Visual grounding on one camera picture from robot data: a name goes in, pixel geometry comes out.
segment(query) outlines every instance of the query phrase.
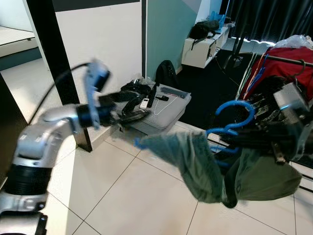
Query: black carpet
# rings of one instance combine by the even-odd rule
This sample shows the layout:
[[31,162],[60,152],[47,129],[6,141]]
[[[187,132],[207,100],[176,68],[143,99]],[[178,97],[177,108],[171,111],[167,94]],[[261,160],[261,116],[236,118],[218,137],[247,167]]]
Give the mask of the black carpet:
[[251,55],[245,56],[238,67],[227,68],[226,75],[219,65],[222,67],[231,53],[228,50],[221,50],[216,59],[213,59],[205,69],[183,66],[178,74],[179,88],[190,92],[192,98],[184,115],[180,118],[181,122],[206,130],[218,126],[224,127],[233,123],[235,119],[238,120],[241,112],[245,113],[243,109],[236,108],[235,110],[229,107],[215,117],[215,111],[220,105],[234,100],[251,59]]

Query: white wall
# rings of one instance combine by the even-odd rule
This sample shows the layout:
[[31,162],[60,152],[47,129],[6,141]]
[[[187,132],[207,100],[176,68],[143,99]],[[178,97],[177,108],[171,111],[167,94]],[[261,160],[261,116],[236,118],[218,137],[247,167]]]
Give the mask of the white wall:
[[[96,57],[112,72],[103,93],[118,91],[141,74],[141,3],[127,3],[56,13],[70,66]],[[86,103],[84,70],[73,73],[78,97]],[[89,129],[91,141],[101,131]]]
[[197,14],[196,22],[206,20],[210,15],[210,4],[211,0],[202,0],[201,5]]
[[0,26],[33,31],[23,0],[0,0]]

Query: black bag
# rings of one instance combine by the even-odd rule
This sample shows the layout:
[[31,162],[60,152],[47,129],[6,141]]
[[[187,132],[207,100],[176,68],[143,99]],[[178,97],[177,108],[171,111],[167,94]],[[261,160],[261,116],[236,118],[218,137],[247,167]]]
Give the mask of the black bag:
[[194,48],[194,44],[203,41],[206,38],[213,38],[216,34],[215,30],[220,28],[218,21],[202,21],[196,23],[190,32],[189,38],[195,39],[192,44],[191,50]]
[[164,60],[156,70],[156,83],[179,89],[176,72],[170,60]]

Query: black curtain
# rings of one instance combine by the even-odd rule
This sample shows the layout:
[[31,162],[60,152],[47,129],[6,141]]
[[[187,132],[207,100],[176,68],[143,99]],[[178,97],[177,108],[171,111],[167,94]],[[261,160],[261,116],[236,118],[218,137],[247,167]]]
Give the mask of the black curtain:
[[313,38],[312,0],[230,0],[231,35],[277,42],[294,34]]

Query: remote control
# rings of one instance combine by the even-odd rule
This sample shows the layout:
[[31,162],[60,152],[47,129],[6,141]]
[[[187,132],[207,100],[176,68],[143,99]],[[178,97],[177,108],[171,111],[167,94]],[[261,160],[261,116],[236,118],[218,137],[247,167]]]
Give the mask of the remote control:
[[141,104],[140,104],[140,109],[146,109],[147,106],[148,106],[148,103],[149,103],[149,99],[148,98],[145,98],[142,100]]

